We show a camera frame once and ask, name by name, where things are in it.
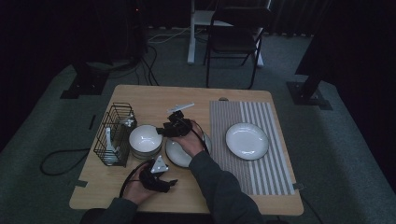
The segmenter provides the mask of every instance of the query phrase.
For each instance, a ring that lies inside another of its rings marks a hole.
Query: person's hand
[[[197,124],[194,120],[191,121],[192,129],[198,133],[199,137],[202,139],[203,133],[198,128]],[[204,150],[202,146],[201,140],[198,138],[197,135],[193,132],[189,132],[186,136],[181,137],[173,137],[171,140],[179,143],[183,150],[189,154],[191,157],[194,157],[196,154],[200,153]]]
[[[140,167],[136,173],[132,176],[130,182],[125,188],[125,191],[122,195],[123,199],[127,199],[133,203],[136,203],[137,205],[141,204],[143,201],[145,201],[147,198],[155,194],[157,191],[145,189],[143,187],[143,184],[139,180],[139,175],[142,170],[148,166],[148,164],[143,165]]]

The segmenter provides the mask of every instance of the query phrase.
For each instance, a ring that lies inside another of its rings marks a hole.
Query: chair
[[[271,11],[265,7],[222,7],[214,12],[208,27],[204,59],[208,88],[211,59],[244,59],[242,66],[250,55],[255,55],[253,73],[247,89],[252,87],[262,46],[262,34],[269,26],[271,18]],[[221,56],[212,56],[212,51]]]

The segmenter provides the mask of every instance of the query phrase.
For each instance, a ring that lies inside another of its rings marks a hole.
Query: person
[[[193,130],[202,138],[203,133],[196,123],[192,124]],[[205,197],[215,223],[263,223],[257,204],[241,191],[239,182],[232,173],[221,170],[212,160],[193,132],[186,136],[174,137],[172,140],[178,142],[192,157],[189,168]],[[157,193],[145,189],[138,181],[144,167],[136,171],[122,198],[115,198],[95,223],[133,223],[139,204]]]

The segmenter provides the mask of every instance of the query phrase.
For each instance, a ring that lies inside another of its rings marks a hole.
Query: gray placemat
[[[269,149],[262,158],[246,161],[227,148],[225,134],[232,125],[240,122],[255,124],[267,134]],[[211,101],[210,128],[213,160],[236,176],[242,191],[249,195],[294,194],[269,103]]]

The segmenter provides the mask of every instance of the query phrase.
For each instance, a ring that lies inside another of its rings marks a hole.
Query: wire basket
[[[104,165],[126,166],[131,150],[129,135],[136,125],[134,111],[127,103],[114,103],[105,113],[93,150]]]

